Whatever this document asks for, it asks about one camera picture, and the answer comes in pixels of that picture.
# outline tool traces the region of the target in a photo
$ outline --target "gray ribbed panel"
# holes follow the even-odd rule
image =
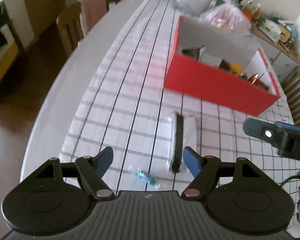
[[[68,232],[46,237],[11,232],[4,240],[292,240],[286,232],[243,236],[215,223],[199,202],[182,200],[176,191],[123,191],[98,203],[91,215]]]

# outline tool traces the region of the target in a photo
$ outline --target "wooden countertop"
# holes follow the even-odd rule
[[[250,31],[253,35],[259,37],[260,39],[263,39],[266,42],[268,42],[270,45],[277,48],[282,53],[284,53],[285,55],[287,55],[289,58],[291,58],[293,61],[295,61],[296,63],[298,63],[300,65],[300,55],[299,55],[298,51],[295,49],[294,46],[290,49],[290,52],[287,52],[284,49],[284,47],[282,47],[279,43],[274,43],[273,41],[271,41],[271,39],[269,39],[268,36],[266,36],[261,30],[256,28],[254,25],[252,26]]]

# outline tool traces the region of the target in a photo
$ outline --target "red box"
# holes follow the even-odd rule
[[[240,63],[248,77],[263,74],[261,81],[270,89],[266,92],[248,81],[216,67],[201,63],[181,52],[186,48],[206,46],[204,52]],[[260,45],[250,36],[220,30],[189,17],[180,17],[169,59],[169,70],[164,88],[184,93],[205,101],[258,116],[275,103],[280,95],[269,61]]]

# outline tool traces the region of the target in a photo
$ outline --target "white tablecloth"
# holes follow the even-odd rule
[[[145,7],[151,8],[152,14],[143,13]],[[114,192],[178,190],[181,193],[193,176],[186,169],[177,175],[168,170],[171,117],[177,111],[196,117],[196,151],[201,156],[214,155],[227,162],[245,157],[277,183],[295,175],[300,169],[299,161],[281,158],[270,144],[245,135],[242,125],[248,115],[163,89],[179,15],[172,7],[172,0],[145,0],[135,11],[82,98],[63,144],[61,161],[95,156],[111,146],[114,161],[103,180]],[[258,118],[293,123],[286,96],[276,81],[282,96]],[[157,177],[160,187],[139,179],[136,172],[140,169]],[[220,184],[229,181],[222,178]],[[77,185],[74,179],[67,182]],[[284,186],[295,203],[299,185],[299,181],[291,181]]]

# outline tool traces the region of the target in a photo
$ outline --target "drawer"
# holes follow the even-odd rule
[[[291,72],[298,64],[294,62],[291,58],[289,58],[284,53],[280,53],[279,57],[273,62],[274,65],[282,68],[286,72]]]
[[[280,84],[287,78],[287,76],[291,73],[291,71],[285,71],[285,69],[278,67],[277,65],[273,64],[272,68],[275,72],[275,74],[278,77],[278,80],[280,82]]]
[[[272,59],[274,59],[280,53],[280,51],[277,48],[270,45],[268,42],[264,41],[263,39],[260,39],[257,36],[254,37],[256,41],[260,43],[261,48],[263,49],[263,52],[266,54],[269,61],[272,62]]]

